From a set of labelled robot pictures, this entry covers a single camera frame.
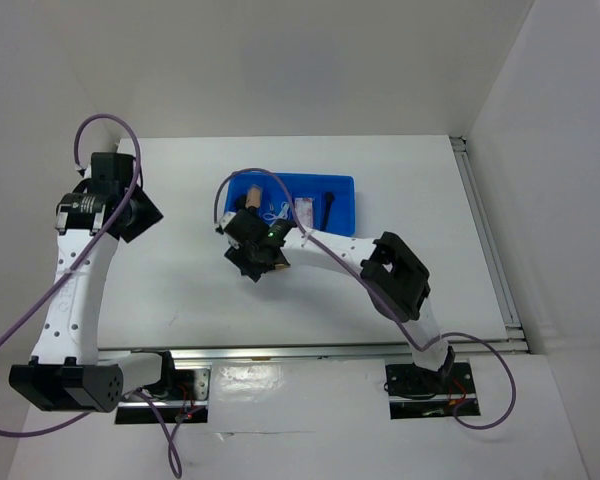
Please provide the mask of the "purple eyelash curler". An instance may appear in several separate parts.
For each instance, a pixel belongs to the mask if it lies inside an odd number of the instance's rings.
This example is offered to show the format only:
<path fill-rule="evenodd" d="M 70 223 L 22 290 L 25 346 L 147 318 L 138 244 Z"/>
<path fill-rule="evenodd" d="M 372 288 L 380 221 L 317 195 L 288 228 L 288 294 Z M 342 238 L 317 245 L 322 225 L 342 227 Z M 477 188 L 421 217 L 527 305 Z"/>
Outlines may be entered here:
<path fill-rule="evenodd" d="M 282 202 L 278 208 L 275 208 L 275 212 L 265 212 L 262 218 L 265 222 L 273 224 L 275 221 L 282 219 L 288 220 L 290 217 L 290 204 L 286 201 Z"/>

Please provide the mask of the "clear packet with print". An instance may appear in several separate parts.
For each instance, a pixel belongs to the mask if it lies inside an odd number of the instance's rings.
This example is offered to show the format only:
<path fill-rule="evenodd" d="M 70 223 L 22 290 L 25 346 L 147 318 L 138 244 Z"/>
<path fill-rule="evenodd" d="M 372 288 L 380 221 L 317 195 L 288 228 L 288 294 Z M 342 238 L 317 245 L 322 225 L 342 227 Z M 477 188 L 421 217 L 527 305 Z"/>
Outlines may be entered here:
<path fill-rule="evenodd" d="M 312 228 L 314 225 L 314 205 L 311 197 L 296 197 L 294 209 L 300 224 Z"/>

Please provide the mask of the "black makeup brush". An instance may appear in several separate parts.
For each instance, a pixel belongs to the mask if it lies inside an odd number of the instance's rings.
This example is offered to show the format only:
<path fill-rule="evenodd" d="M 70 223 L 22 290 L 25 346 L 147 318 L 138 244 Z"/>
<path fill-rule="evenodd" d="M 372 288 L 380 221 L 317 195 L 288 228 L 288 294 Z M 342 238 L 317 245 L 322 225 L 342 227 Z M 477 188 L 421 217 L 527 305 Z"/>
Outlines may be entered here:
<path fill-rule="evenodd" d="M 328 221 L 330 217 L 331 207 L 335 200 L 335 195 L 332 192 L 326 192 L 324 195 L 324 211 L 321 219 L 320 230 L 325 231 L 328 226 Z"/>

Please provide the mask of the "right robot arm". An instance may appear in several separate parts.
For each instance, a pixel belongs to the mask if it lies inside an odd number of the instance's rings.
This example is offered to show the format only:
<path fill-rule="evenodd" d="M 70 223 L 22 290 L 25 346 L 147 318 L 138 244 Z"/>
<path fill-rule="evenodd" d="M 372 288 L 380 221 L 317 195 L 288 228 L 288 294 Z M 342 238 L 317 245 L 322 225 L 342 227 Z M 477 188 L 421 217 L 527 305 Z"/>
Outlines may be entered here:
<path fill-rule="evenodd" d="M 246 209 L 225 213 L 216 231 L 227 237 L 225 257 L 254 282 L 290 267 L 352 276 L 375 310 L 395 322 L 406 337 L 420 387 L 437 392 L 449 383 L 455 353 L 441 338 L 433 314 L 430 273 L 398 235 L 353 238 L 284 219 L 267 225 Z"/>

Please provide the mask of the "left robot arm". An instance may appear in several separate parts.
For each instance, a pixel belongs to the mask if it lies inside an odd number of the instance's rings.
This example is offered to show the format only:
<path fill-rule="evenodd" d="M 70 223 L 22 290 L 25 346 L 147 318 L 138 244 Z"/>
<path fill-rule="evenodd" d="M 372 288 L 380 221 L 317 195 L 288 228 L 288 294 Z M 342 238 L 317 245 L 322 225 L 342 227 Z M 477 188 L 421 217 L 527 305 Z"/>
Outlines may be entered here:
<path fill-rule="evenodd" d="M 101 304 L 118 245 L 163 217 L 138 181 L 133 156 L 95 153 L 83 179 L 56 207 L 60 287 L 29 361 L 9 373 L 10 386 L 42 411 L 110 412 L 136 388 L 156 399 L 176 390 L 178 376 L 158 353 L 99 357 Z"/>

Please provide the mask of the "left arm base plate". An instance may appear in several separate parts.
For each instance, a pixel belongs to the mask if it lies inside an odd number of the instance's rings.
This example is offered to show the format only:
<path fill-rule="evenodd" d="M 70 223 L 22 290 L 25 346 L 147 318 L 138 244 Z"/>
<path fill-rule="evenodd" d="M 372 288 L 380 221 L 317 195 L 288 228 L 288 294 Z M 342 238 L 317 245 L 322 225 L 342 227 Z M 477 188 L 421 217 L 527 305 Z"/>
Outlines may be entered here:
<path fill-rule="evenodd" d="M 204 424 L 208 422 L 211 369 L 197 366 L 178 369 L 171 374 L 171 383 L 145 389 L 167 426 L 177 423 Z M 137 396 L 121 402 L 115 415 L 116 425 L 158 424 L 150 406 Z"/>

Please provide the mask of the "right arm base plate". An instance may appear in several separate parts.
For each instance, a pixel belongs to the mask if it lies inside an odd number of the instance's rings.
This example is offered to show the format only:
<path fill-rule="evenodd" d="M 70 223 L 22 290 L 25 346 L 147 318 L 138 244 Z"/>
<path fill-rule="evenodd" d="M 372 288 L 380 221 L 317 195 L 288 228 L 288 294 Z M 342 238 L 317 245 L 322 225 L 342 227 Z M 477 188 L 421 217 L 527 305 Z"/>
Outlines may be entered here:
<path fill-rule="evenodd" d="M 442 383 L 429 379 L 426 371 L 412 363 L 388 364 L 385 374 L 383 388 L 392 420 L 452 417 L 456 407 L 460 417 L 480 415 L 468 362 L 456 362 Z"/>

